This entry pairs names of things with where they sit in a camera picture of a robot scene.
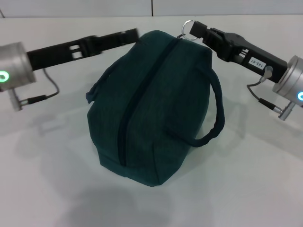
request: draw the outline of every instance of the silver cylindrical motor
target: silver cylindrical motor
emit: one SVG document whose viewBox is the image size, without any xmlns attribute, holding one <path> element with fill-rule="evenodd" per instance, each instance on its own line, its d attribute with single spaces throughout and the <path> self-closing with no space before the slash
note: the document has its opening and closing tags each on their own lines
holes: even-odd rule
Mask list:
<svg viewBox="0 0 303 227">
<path fill-rule="evenodd" d="M 292 57 L 288 63 L 288 70 L 275 84 L 273 91 L 289 101 L 303 107 L 303 59 Z"/>
<path fill-rule="evenodd" d="M 0 46 L 0 91 L 36 81 L 22 43 Z"/>
</svg>

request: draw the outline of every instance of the white wall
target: white wall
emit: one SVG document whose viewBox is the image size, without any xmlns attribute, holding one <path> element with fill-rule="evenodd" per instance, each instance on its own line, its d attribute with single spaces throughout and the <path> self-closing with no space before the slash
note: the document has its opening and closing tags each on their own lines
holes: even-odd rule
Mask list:
<svg viewBox="0 0 303 227">
<path fill-rule="evenodd" d="M 303 0 L 153 0 L 155 16 L 302 14 Z"/>
<path fill-rule="evenodd" d="M 151 16 L 151 0 L 1 0 L 5 17 Z"/>
</svg>

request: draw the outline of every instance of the green indicator light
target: green indicator light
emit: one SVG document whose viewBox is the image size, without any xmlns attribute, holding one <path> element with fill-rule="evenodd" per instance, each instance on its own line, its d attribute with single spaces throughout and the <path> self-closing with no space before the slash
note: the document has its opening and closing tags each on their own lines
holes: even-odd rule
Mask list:
<svg viewBox="0 0 303 227">
<path fill-rule="evenodd" d="M 0 71 L 0 83 L 4 83 L 9 79 L 9 73 L 6 71 Z"/>
</svg>

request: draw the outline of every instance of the zipper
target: zipper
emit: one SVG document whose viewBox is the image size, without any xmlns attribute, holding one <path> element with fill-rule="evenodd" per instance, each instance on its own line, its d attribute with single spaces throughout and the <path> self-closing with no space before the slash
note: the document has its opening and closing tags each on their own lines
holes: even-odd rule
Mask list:
<svg viewBox="0 0 303 227">
<path fill-rule="evenodd" d="M 164 60 L 167 58 L 169 53 L 174 49 L 174 47 L 178 44 L 180 39 L 174 39 L 171 41 L 167 47 L 163 50 L 159 58 L 156 60 L 154 65 L 152 66 L 151 70 L 148 72 L 144 80 L 139 85 L 138 89 L 136 90 L 135 94 L 131 98 L 130 102 L 128 103 L 126 110 L 123 114 L 121 119 L 119 130 L 118 130 L 118 155 L 119 161 L 122 166 L 126 166 L 126 132 L 129 120 L 131 119 L 138 103 L 140 102 L 143 94 L 145 93 L 147 87 L 152 82 L 153 78 L 157 74 L 159 68 L 162 66 Z"/>
</svg>

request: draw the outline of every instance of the metal connector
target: metal connector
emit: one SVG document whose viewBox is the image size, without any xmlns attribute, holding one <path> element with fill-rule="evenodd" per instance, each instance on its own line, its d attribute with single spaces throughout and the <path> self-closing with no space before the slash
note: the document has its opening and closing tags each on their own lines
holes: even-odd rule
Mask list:
<svg viewBox="0 0 303 227">
<path fill-rule="evenodd" d="M 290 113 L 292 112 L 294 106 L 295 106 L 295 103 L 290 102 L 290 103 L 285 107 L 285 109 L 282 111 L 282 113 L 279 115 L 279 118 L 280 118 L 282 121 L 285 121 L 286 118 L 287 118 L 287 117 L 290 115 Z"/>
<path fill-rule="evenodd" d="M 10 89 L 10 90 L 8 90 L 8 93 L 9 93 L 9 99 L 14 108 L 14 111 L 22 110 L 22 105 L 19 101 L 16 91 L 14 89 Z"/>
<path fill-rule="evenodd" d="M 282 114 L 282 113 L 283 113 L 283 110 L 282 110 L 280 107 L 278 107 L 278 106 L 276 106 L 276 107 L 273 109 L 273 111 L 276 112 L 277 114 Z"/>
<path fill-rule="evenodd" d="M 260 82 L 263 83 L 265 80 L 271 78 L 273 75 L 273 67 L 270 65 L 266 66 L 264 69 L 264 75 L 260 78 Z"/>
</svg>

